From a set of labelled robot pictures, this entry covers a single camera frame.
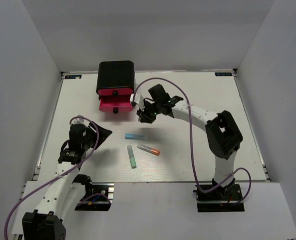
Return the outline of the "pink top drawer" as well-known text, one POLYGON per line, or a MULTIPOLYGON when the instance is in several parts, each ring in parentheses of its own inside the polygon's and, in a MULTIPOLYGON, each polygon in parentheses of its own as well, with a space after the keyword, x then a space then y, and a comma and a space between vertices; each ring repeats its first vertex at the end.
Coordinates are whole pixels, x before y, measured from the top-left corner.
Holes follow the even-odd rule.
POLYGON ((131 95, 133 93, 133 89, 122 87, 122 88, 102 88, 97 90, 97 94, 99 96, 123 96, 123 95, 131 95))

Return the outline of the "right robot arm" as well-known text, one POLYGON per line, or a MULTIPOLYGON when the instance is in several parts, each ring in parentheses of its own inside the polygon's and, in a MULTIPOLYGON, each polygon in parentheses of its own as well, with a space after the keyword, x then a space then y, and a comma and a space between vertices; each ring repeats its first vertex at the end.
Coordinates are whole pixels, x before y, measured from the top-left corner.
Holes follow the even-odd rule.
POLYGON ((223 200, 232 192, 235 184, 234 163, 243 136, 230 112, 210 112, 193 106, 180 96, 170 97, 161 84, 149 89, 151 99, 134 93, 130 97, 133 106, 138 105, 137 115, 141 123, 153 123, 158 114, 170 116, 190 123, 203 130, 207 135, 208 145, 215 156, 215 173, 213 187, 202 190, 203 193, 213 191, 223 200))

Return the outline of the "pink drawer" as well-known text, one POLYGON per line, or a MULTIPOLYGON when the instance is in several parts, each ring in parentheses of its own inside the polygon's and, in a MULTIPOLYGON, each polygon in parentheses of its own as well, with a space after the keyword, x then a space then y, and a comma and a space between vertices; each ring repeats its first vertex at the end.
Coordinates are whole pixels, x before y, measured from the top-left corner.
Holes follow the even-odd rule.
POLYGON ((102 88, 97 90, 97 94, 99 96, 123 96, 123 95, 131 95, 133 93, 133 89, 122 87, 122 88, 102 88))
POLYGON ((99 110, 105 113, 128 113, 133 110, 130 95, 101 96, 99 110))

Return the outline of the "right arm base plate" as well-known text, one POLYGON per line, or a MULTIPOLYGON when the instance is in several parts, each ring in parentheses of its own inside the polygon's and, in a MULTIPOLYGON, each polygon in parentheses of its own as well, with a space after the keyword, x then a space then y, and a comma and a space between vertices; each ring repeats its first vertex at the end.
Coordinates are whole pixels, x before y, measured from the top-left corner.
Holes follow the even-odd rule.
POLYGON ((197 210, 199 213, 223 213, 223 212, 244 212, 244 203, 240 201, 243 198, 239 184, 232 186, 228 192, 221 196, 219 192, 202 193, 197 187, 193 190, 196 196, 197 210))

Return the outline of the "blue highlighter pen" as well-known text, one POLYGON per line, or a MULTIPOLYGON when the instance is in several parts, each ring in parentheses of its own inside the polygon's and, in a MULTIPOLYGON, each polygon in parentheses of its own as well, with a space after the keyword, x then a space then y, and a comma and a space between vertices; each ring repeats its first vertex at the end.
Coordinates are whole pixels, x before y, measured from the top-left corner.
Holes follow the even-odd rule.
POLYGON ((126 133, 124 135, 125 139, 126 140, 145 140, 147 139, 147 137, 145 135, 142 135, 142 134, 134 134, 134 133, 126 133))

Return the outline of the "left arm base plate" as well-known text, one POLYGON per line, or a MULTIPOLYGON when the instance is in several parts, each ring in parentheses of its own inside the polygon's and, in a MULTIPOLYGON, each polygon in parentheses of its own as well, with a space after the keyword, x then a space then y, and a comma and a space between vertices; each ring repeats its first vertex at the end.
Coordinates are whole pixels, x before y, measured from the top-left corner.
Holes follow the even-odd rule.
POLYGON ((107 212, 114 195, 114 183, 89 183, 86 194, 75 207, 75 211, 107 212))

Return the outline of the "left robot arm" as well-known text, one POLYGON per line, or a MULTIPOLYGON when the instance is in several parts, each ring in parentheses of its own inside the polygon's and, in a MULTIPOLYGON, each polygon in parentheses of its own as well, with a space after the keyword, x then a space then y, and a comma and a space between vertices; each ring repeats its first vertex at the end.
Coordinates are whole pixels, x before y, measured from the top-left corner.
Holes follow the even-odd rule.
POLYGON ((63 240, 63 224, 68 213, 93 203, 110 205, 107 190, 95 191, 91 178, 80 174, 82 164, 112 134, 84 118, 70 122, 69 138, 60 149, 54 179, 46 185, 39 204, 22 217, 23 237, 26 240, 63 240))

